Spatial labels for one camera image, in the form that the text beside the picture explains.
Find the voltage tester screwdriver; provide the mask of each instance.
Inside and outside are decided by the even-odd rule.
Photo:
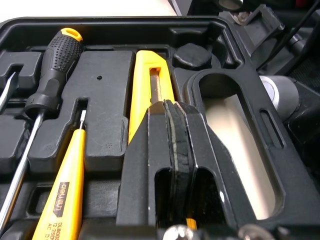
[[[32,240],[78,239],[82,222],[86,112],[81,113],[80,128],[72,135]]]
[[[35,119],[31,134],[14,173],[0,211],[0,236],[3,235],[18,198],[28,167],[28,153],[44,116],[55,116],[62,103],[61,93],[82,51],[82,37],[72,28],[61,29],[44,52],[39,86],[25,104],[25,113]]]

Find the tool case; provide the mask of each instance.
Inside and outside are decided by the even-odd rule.
[[[3,22],[0,91],[12,72],[19,75],[18,90],[0,115],[1,206],[33,126],[24,113],[26,99],[37,90],[43,52],[62,28],[77,30],[84,50],[63,89],[58,115],[46,118],[35,136],[27,176],[1,240],[32,239],[83,106],[80,240],[178,239],[165,232],[183,222],[168,216],[182,212],[197,223],[193,238],[186,239],[242,239],[243,226],[253,226],[247,231],[261,237],[246,239],[271,239],[259,231],[280,240],[320,238],[319,189],[252,67],[243,40],[219,17]],[[209,52],[205,64],[181,61],[182,47],[188,44]],[[135,61],[141,50],[166,60],[176,102],[150,106],[128,145]],[[230,153],[207,123],[203,99],[231,95],[239,98],[273,186],[275,208],[267,219],[255,217]],[[175,178],[173,194],[173,174],[178,171],[183,174]]]

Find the plastic compartment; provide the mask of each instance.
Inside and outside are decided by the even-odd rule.
[[[205,149],[209,149],[210,153],[213,149],[217,164],[214,164],[215,167],[212,169],[217,168],[217,170],[206,173],[201,169],[198,172],[201,175],[198,180],[215,182],[219,188],[224,183],[224,191],[230,199],[230,203],[222,204],[223,216],[216,218],[211,215],[220,211],[213,207],[221,201],[220,192],[218,195],[214,189],[214,193],[204,194],[207,198],[219,196],[220,199],[215,199],[216,201],[207,205],[207,217],[199,220],[203,221],[203,225],[205,223],[224,224],[224,227],[230,231],[230,236],[234,236],[230,227],[237,229],[247,223],[256,223],[269,230],[282,224],[320,224],[317,219],[320,209],[315,207],[320,205],[319,194],[314,189],[304,165],[300,162],[257,73],[251,67],[239,36],[227,22],[218,17],[13,19],[0,26],[0,60],[10,53],[15,55],[32,53],[40,56],[56,32],[65,27],[74,28],[80,32],[84,39],[84,53],[80,58],[80,65],[74,70],[62,94],[63,103],[59,116],[45,120],[39,129],[29,155],[31,168],[13,211],[11,228],[4,239],[18,239],[15,237],[17,233],[26,236],[26,239],[32,236],[35,222],[40,217],[62,156],[66,151],[74,128],[75,114],[82,101],[87,101],[88,108],[92,110],[88,111],[86,118],[86,142],[87,146],[92,144],[92,148],[87,147],[85,150],[87,158],[81,236],[83,239],[90,236],[97,237],[99,235],[97,228],[105,226],[114,228],[115,231],[112,231],[114,235],[120,236],[125,227],[117,228],[114,227],[115,225],[152,225],[156,222],[156,215],[148,210],[148,207],[155,210],[156,193],[150,184],[154,183],[156,172],[149,169],[149,177],[145,175],[148,164],[145,164],[144,157],[147,151],[150,153],[156,151],[160,145],[153,146],[153,149],[148,146],[147,133],[141,130],[147,126],[146,122],[141,124],[140,132],[137,131],[142,141],[135,143],[133,141],[127,149],[133,67],[135,54],[139,50],[152,50],[166,59],[175,99],[196,107],[202,113],[202,115],[196,114],[197,120],[193,123],[195,131],[193,135],[198,139],[197,144],[194,145],[195,150],[199,155],[204,153],[201,150],[203,146],[206,146]],[[222,68],[202,71],[175,68],[172,65],[173,54],[187,43],[199,45],[214,54]],[[39,69],[36,64],[34,69],[36,71],[33,76],[38,76]],[[10,74],[7,70],[3,71],[5,73],[0,72],[0,76]],[[203,78],[209,81],[217,74],[228,76],[238,84],[241,90],[238,96],[240,102],[245,103],[242,107],[248,114],[247,119],[251,119],[248,122],[254,139],[263,157],[270,162],[270,169],[267,171],[274,174],[273,179],[278,182],[278,188],[285,193],[284,204],[279,204],[276,214],[265,221],[255,219],[230,156],[226,154],[224,146],[214,132],[208,126],[205,127],[205,124],[201,125],[201,131],[208,135],[205,143],[202,142],[201,136],[196,134],[198,121],[206,122],[202,102],[204,93],[200,91],[199,81]],[[225,84],[232,84],[223,77],[221,80]],[[84,82],[88,89],[82,89],[79,86]],[[23,107],[26,97],[33,89],[31,87],[15,95],[9,101],[8,108],[0,115],[0,126],[2,123],[9,122],[5,128],[0,128],[0,131],[6,130],[5,133],[0,134],[0,163],[1,166],[7,167],[5,172],[2,171],[3,169],[0,171],[0,205],[4,201],[17,161],[21,157],[23,144],[29,137],[32,127],[32,122],[23,114]],[[211,90],[215,89],[209,84],[206,91],[211,94]],[[159,116],[154,119],[156,122],[162,122],[162,120]],[[164,140],[167,138],[165,131],[159,134],[160,136],[152,135],[152,141],[162,137]],[[17,142],[16,146],[12,146],[12,143],[6,140],[8,136],[16,139],[14,141]],[[11,148],[9,153],[2,150],[9,148]],[[130,154],[137,157],[133,160]],[[125,167],[126,161],[131,161],[133,166]],[[165,164],[168,168],[170,159],[166,159]],[[221,172],[221,177],[213,181],[211,175],[214,176],[218,170]],[[123,194],[129,200],[127,205],[119,201],[123,198]],[[202,203],[205,205],[209,201],[203,200]],[[192,212],[195,218],[203,216],[201,214],[196,216],[200,213],[199,209],[192,209]],[[151,238],[156,239],[156,234],[153,234],[154,226],[147,229],[137,227],[134,230],[131,229],[130,233],[136,233],[138,236],[141,231],[143,233],[147,231],[148,236],[150,234]]]

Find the tool slot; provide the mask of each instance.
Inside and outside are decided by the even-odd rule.
[[[255,141],[252,119],[246,117],[246,108],[238,97],[239,86],[226,75],[214,74],[204,77],[199,88],[207,123],[228,149],[255,217],[271,217],[281,191]]]

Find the black plastic tray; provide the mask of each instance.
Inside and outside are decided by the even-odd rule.
[[[148,154],[152,156],[152,153],[141,153],[144,148],[157,149],[160,144],[148,142],[146,138],[152,135],[146,136],[147,128],[141,126],[140,135],[137,132],[127,146],[133,70],[139,50],[151,50],[166,59],[175,99],[194,106],[192,111],[197,116],[192,122],[194,136],[197,131],[208,131],[207,138],[203,139],[202,146],[207,146],[203,153],[208,157],[213,149],[216,161],[210,163],[207,159],[203,164],[210,163],[209,169],[220,178],[214,182],[222,181],[222,185],[217,183],[217,186],[225,188],[229,203],[222,204],[223,221],[204,221],[213,229],[222,225],[227,229],[226,234],[219,235],[219,230],[215,234],[207,228],[206,238],[236,238],[234,231],[245,224],[257,224],[269,231],[275,231],[278,226],[320,225],[320,194],[252,68],[238,34],[218,17],[17,18],[2,23],[0,61],[11,53],[22,56],[27,52],[34,57],[29,64],[4,67],[0,72],[2,90],[5,78],[13,69],[29,69],[27,78],[19,76],[21,87],[0,115],[0,164],[1,168],[4,166],[0,170],[0,205],[32,127],[32,121],[23,114],[23,106],[37,88],[39,53],[43,53],[55,33],[65,27],[80,32],[84,53],[62,93],[59,116],[45,120],[35,137],[28,156],[30,168],[11,217],[11,228],[1,239],[31,239],[75,129],[77,108],[86,102],[86,172],[80,238],[117,239],[127,233],[137,238],[141,234],[156,239],[156,197],[148,195],[155,192],[152,184],[155,175],[143,178],[140,174],[145,171],[155,174],[164,167],[148,168]],[[191,71],[175,67],[173,54],[187,43],[211,51],[221,68]],[[255,219],[229,154],[206,124],[202,98],[232,94],[240,99],[264,166],[276,186],[278,205],[274,215],[266,220]],[[154,121],[160,123],[163,118]],[[139,227],[129,227],[126,232],[123,225]]]

